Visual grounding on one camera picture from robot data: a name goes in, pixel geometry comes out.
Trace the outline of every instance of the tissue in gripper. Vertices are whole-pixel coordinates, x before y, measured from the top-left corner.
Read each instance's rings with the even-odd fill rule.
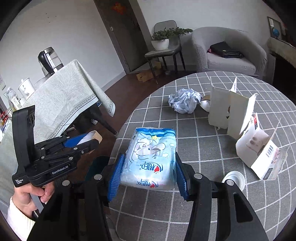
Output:
[[[172,190],[176,182],[176,132],[152,127],[136,128],[121,172],[124,185]]]

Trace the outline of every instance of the door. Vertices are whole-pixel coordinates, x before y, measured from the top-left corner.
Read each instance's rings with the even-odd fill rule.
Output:
[[[147,62],[148,52],[129,0],[94,0],[126,72]]]

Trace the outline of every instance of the white paper cup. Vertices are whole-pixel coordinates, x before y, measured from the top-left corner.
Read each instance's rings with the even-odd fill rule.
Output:
[[[225,182],[227,179],[233,180],[241,191],[244,189],[246,185],[244,175],[238,171],[231,171],[227,173],[226,176],[223,178],[222,182]]]

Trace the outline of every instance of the dark red wooden floor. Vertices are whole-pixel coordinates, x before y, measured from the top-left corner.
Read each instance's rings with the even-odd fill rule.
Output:
[[[111,86],[105,93],[115,103],[116,110],[113,117],[109,116],[104,107],[100,107],[101,112],[105,120],[119,132],[127,118],[133,112],[133,110],[151,93],[165,84],[181,78],[183,76],[194,73],[193,71],[179,71],[171,73],[170,75],[161,74],[157,76],[158,84],[154,79],[142,83],[137,80],[136,74],[128,74],[113,86]],[[78,169],[69,174],[68,178],[73,181],[82,181],[87,173],[89,166],[93,159],[97,156],[109,156],[113,149],[116,138],[111,132],[105,129],[101,124],[96,124],[89,131],[96,130],[103,137],[102,142],[97,150],[94,150],[90,154],[82,156],[79,160]],[[76,131],[70,133],[70,136],[77,135]]]

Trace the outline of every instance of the white sweater sleeve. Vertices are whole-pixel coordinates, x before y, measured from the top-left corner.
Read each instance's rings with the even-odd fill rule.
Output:
[[[12,197],[10,198],[10,204],[7,214],[7,222],[11,226],[15,234],[22,240],[26,241],[35,221],[29,219],[24,215],[13,203]]]

